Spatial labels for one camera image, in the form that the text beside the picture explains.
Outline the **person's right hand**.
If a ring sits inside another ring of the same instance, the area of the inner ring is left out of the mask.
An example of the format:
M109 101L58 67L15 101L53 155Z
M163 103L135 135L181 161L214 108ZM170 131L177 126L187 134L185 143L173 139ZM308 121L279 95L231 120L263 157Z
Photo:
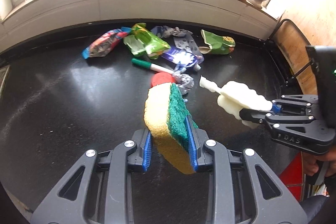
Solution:
M329 149L329 152L322 156L314 156L308 153L302 153L303 160L303 171L308 176L313 176L318 172L319 167L317 161L327 161L329 162L329 169L326 171L325 176L330 177L336 173L336 149L335 146Z

